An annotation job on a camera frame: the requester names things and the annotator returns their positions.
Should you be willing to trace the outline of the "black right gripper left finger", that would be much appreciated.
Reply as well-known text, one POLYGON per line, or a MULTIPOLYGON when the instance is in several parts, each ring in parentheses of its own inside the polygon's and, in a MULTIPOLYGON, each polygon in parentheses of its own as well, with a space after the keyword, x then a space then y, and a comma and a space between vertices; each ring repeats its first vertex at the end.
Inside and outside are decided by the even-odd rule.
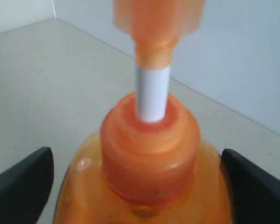
POLYGON ((0 224, 37 223, 54 182, 50 147, 42 147, 0 174, 0 224))

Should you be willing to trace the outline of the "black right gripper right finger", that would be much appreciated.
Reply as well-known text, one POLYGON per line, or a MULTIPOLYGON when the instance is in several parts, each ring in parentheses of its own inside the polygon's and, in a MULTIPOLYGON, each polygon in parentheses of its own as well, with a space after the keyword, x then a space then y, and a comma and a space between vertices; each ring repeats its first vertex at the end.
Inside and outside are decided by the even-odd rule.
POLYGON ((280 180, 239 154, 224 149, 236 224, 280 224, 280 180))

